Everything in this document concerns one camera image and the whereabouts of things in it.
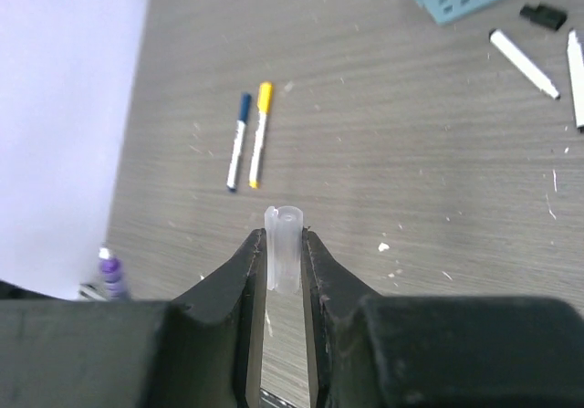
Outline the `white marker with yellow end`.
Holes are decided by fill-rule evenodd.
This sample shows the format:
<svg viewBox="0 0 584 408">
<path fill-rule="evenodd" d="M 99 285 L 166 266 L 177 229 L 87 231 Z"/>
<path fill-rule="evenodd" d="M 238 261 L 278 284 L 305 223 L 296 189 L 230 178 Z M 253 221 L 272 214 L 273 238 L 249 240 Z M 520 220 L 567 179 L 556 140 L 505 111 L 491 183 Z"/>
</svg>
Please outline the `white marker with yellow end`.
<svg viewBox="0 0 584 408">
<path fill-rule="evenodd" d="M 258 124 L 255 131 L 254 149 L 248 178 L 249 186 L 254 189 L 259 186 L 260 162 L 266 136 L 267 117 L 270 111 L 272 94 L 273 84 L 271 82 L 263 82 L 260 84 L 256 102 Z"/>
</svg>

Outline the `white marker with blue end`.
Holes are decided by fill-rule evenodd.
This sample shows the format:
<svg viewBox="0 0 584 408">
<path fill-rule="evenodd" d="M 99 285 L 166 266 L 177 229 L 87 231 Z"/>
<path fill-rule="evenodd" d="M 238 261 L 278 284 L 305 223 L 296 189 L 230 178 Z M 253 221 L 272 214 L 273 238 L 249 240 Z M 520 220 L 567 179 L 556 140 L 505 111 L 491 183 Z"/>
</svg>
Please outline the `white marker with blue end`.
<svg viewBox="0 0 584 408">
<path fill-rule="evenodd" d="M 240 100 L 234 144 L 226 179 L 226 187 L 230 192 L 235 192 L 237 189 L 239 161 L 243 152 L 251 99 L 252 96 L 249 93 L 243 93 Z"/>
</svg>

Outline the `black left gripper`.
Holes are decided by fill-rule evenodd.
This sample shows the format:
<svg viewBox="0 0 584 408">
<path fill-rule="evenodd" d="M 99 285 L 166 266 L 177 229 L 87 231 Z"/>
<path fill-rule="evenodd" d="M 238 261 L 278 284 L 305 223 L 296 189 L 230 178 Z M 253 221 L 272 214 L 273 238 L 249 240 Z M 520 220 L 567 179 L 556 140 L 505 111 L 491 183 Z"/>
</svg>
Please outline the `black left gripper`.
<svg viewBox="0 0 584 408">
<path fill-rule="evenodd" d="M 56 297 L 37 293 L 32 290 L 20 288 L 16 285 L 1 282 L 1 299 L 56 299 Z M 81 284 L 78 288 L 78 294 L 75 297 L 77 301 L 107 301 L 107 295 L 101 290 L 95 288 L 92 284 Z"/>
</svg>

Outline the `purple pen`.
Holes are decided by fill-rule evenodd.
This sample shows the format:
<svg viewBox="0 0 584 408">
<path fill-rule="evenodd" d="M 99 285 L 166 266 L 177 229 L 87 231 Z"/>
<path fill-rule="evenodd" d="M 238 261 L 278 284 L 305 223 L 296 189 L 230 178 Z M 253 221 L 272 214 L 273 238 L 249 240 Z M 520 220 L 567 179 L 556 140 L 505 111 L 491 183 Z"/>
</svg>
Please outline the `purple pen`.
<svg viewBox="0 0 584 408">
<path fill-rule="evenodd" d="M 99 272 L 112 300 L 130 300 L 130 291 L 121 261 L 107 247 L 99 249 Z"/>
</svg>

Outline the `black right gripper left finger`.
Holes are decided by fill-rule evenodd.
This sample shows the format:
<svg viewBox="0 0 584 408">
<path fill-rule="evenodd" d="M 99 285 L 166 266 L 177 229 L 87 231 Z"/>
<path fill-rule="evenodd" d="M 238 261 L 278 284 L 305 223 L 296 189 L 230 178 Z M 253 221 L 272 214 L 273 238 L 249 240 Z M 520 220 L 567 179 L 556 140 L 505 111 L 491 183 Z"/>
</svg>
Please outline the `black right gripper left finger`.
<svg viewBox="0 0 584 408">
<path fill-rule="evenodd" d="M 1 289 L 4 407 L 256 407 L 266 234 L 170 301 Z"/>
</svg>

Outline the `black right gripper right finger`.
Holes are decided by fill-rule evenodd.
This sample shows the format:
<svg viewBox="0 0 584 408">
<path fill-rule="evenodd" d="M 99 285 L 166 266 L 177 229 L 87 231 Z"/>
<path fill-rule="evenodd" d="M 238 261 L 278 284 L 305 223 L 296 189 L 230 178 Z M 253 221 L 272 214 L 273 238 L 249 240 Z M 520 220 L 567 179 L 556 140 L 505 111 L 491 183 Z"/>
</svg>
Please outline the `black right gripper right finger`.
<svg viewBox="0 0 584 408">
<path fill-rule="evenodd" d="M 314 407 L 580 407 L 583 319 L 532 296 L 384 296 L 302 242 Z"/>
</svg>

